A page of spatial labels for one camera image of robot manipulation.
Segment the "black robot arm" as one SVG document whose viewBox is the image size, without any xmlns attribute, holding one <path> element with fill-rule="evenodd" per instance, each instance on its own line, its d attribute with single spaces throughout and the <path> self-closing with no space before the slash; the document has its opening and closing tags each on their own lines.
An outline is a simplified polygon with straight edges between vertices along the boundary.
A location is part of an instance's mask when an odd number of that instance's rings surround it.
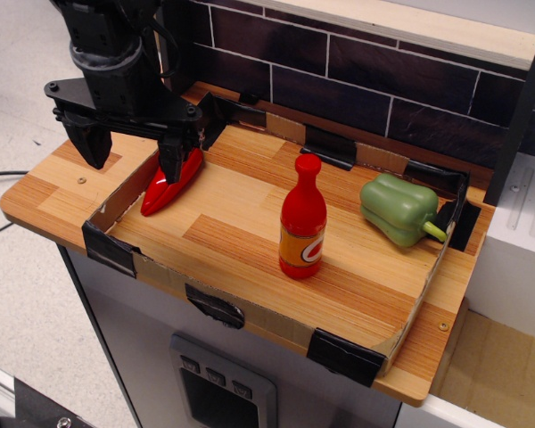
<svg viewBox="0 0 535 428">
<path fill-rule="evenodd" d="M 199 144 L 194 106 L 166 86 L 156 36 L 177 46 L 157 22 L 160 1 L 56 1 L 70 35 L 70 58 L 82 78 L 52 81 L 45 94 L 53 114 L 86 163 L 102 169 L 114 133 L 157 141 L 170 184 L 179 182 L 189 152 Z"/>
</svg>

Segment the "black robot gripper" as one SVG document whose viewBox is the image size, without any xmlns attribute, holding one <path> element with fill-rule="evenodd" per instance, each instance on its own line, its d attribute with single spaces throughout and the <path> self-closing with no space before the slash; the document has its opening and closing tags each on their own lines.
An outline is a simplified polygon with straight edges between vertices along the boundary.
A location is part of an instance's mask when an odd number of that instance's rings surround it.
<svg viewBox="0 0 535 428">
<path fill-rule="evenodd" d="M 111 132 L 96 121 L 102 117 L 158 132 L 182 125 L 198 128 L 202 110 L 166 88 L 140 37 L 125 44 L 117 55 L 70 44 L 70 57 L 83 77 L 54 80 L 44 90 L 59 110 L 66 111 L 62 124 L 89 166 L 102 169 L 111 153 Z M 168 184 L 180 180 L 195 146 L 192 130 L 172 130 L 158 139 L 160 170 Z"/>
</svg>

